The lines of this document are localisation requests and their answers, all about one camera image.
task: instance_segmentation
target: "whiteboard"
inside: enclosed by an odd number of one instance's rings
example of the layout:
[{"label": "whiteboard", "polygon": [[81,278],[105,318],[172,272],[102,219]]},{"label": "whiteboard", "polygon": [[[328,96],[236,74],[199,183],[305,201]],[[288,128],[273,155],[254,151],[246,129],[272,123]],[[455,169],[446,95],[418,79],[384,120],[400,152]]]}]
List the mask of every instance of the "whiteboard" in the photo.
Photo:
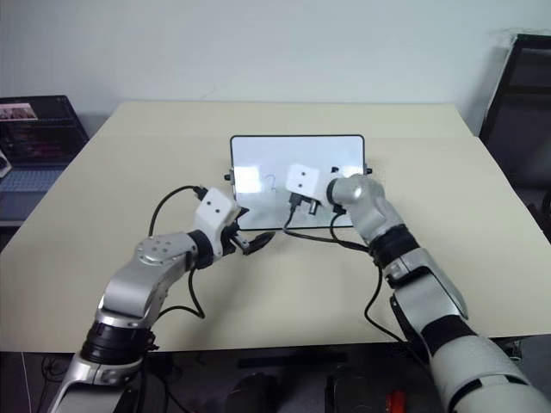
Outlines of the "whiteboard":
[{"label": "whiteboard", "polygon": [[[279,229],[289,215],[290,193],[285,189],[289,166],[302,163],[328,173],[336,166],[344,176],[363,174],[365,143],[362,135],[234,136],[232,185],[237,203],[250,211],[239,218],[242,230]],[[318,208],[308,214],[302,202],[289,228],[328,227],[333,211]],[[350,226],[342,217],[337,226]]]}]

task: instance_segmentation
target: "picture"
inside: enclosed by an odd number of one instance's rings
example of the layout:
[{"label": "picture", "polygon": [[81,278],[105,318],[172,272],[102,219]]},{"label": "picture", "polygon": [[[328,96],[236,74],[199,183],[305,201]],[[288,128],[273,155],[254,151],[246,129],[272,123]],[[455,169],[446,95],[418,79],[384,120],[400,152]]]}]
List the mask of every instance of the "picture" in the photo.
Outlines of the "picture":
[{"label": "picture", "polygon": [[0,122],[17,120],[38,120],[38,117],[28,103],[0,104]]}]

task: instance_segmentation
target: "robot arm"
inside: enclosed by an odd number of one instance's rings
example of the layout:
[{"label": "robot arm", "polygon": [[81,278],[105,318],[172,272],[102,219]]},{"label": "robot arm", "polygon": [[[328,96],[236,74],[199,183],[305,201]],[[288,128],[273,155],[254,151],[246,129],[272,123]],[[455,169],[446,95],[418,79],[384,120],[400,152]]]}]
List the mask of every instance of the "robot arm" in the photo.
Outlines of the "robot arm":
[{"label": "robot arm", "polygon": [[148,237],[132,259],[109,281],[80,352],[59,387],[50,412],[118,411],[128,395],[126,384],[139,371],[143,354],[155,349],[152,326],[169,288],[184,273],[210,266],[240,248],[260,250],[274,236],[265,232],[252,241],[238,234],[240,208],[216,188],[196,191],[201,204],[195,228]]},{"label": "robot arm", "polygon": [[294,165],[286,187],[295,199],[348,211],[393,289],[400,328],[426,351],[446,412],[551,411],[501,349],[467,325],[461,293],[418,245],[378,182]]}]

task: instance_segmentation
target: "white wall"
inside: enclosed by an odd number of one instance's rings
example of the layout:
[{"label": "white wall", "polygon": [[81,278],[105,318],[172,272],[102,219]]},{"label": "white wall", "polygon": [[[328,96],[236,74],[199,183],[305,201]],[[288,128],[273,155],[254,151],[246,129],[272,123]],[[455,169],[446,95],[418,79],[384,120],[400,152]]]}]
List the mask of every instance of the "white wall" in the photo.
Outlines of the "white wall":
[{"label": "white wall", "polygon": [[477,133],[511,36],[549,0],[0,0],[0,94],[454,102]]}]

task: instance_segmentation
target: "whiteboard frame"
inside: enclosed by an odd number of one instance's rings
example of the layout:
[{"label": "whiteboard frame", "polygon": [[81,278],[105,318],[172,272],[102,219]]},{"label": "whiteboard frame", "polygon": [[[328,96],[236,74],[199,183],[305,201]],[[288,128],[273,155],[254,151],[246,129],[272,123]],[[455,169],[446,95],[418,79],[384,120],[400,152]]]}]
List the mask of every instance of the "whiteboard frame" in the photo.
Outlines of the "whiteboard frame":
[{"label": "whiteboard frame", "polygon": [[[232,167],[230,169],[230,182],[232,185],[232,192],[233,192],[233,198],[238,201],[238,192],[236,189],[236,182],[235,182],[235,175],[234,175],[234,169],[235,169],[235,156],[234,156],[234,145],[233,140],[236,138],[255,138],[255,139],[261,139],[261,138],[279,138],[279,139],[292,139],[292,138],[339,138],[339,137],[358,137],[362,142],[362,173],[365,175],[368,173],[368,166],[366,163],[366,156],[365,156],[365,138],[360,133],[323,133],[323,134],[300,134],[300,135],[283,135],[283,134],[270,134],[270,135],[233,135],[230,138],[230,155],[231,155],[231,161],[232,161]],[[350,222],[350,218],[348,214],[343,216],[341,219],[337,220],[337,223],[334,225],[336,228],[338,227],[350,227],[352,226]],[[294,230],[307,230],[307,229],[314,229],[314,228],[329,228],[329,224],[327,225],[290,225],[289,229]],[[247,226],[241,228],[243,231],[268,231],[268,230],[280,230],[280,226],[271,226],[271,227],[263,227],[263,228],[249,228]]]}]

